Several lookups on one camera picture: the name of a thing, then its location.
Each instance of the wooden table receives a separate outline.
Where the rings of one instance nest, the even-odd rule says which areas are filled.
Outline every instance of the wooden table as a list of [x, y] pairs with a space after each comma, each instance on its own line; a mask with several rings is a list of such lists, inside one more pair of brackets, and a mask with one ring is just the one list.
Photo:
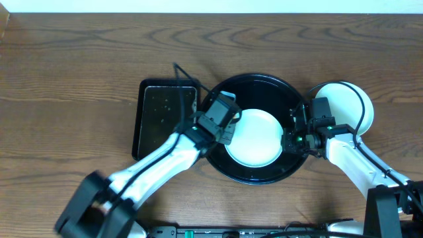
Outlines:
[[[345, 79], [375, 107], [364, 140], [411, 179], [423, 174], [423, 16], [12, 14], [0, 58], [0, 237], [55, 237], [83, 178], [134, 163], [137, 92], [178, 62], [208, 87], [263, 72], [304, 93]], [[364, 219], [337, 167], [309, 158], [265, 186], [234, 182], [205, 159], [142, 207], [147, 223], [283, 226]]]

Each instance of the white plate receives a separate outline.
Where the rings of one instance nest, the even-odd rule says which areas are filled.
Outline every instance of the white plate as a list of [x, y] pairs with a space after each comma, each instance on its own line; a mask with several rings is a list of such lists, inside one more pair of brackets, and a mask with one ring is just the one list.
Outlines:
[[243, 110], [235, 127], [228, 154], [246, 167], [263, 167], [273, 163], [282, 153], [282, 126], [268, 112]]

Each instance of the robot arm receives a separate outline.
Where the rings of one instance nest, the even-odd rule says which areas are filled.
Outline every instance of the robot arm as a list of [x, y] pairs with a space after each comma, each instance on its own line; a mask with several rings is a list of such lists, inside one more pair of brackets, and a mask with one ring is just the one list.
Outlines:
[[[334, 165], [338, 166], [350, 180], [357, 186], [364, 198], [367, 199], [367, 192], [370, 188], [379, 185], [386, 187], [396, 187], [398, 184], [371, 163], [355, 146], [352, 140], [352, 134], [339, 134], [333, 138], [327, 139], [326, 158]], [[363, 143], [360, 136], [357, 136], [357, 142], [360, 147], [379, 165], [399, 179], [404, 185], [407, 185], [408, 177], [396, 172], [385, 162], [383, 162], [375, 153], [373, 153]]]
[[235, 115], [241, 116], [240, 111], [235, 95], [218, 94], [195, 124], [184, 122], [180, 132], [140, 162], [106, 179], [91, 173], [60, 215], [55, 230], [62, 237], [145, 238], [145, 230], [134, 222], [139, 207], [218, 142], [230, 143], [226, 128], [234, 123]]

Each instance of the black bowl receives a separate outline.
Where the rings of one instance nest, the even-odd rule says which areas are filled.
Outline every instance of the black bowl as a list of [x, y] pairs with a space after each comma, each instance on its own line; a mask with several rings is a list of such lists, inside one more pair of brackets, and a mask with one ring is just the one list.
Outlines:
[[[291, 85], [277, 77], [265, 74], [243, 74], [231, 77], [213, 91], [227, 91], [237, 96], [241, 109], [261, 109], [274, 116], [282, 128], [292, 128], [294, 121], [289, 110], [294, 109], [303, 97]], [[200, 110], [205, 112], [211, 106], [208, 95]], [[207, 156], [208, 161], [221, 173], [238, 182], [246, 184], [268, 184], [292, 175], [304, 163], [306, 156], [285, 151], [271, 164], [251, 168], [236, 162], [219, 144]]]

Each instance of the green switch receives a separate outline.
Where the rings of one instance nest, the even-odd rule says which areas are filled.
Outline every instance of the green switch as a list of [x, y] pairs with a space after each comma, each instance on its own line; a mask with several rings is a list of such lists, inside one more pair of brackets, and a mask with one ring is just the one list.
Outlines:
[[193, 231], [185, 231], [185, 238], [194, 238]]

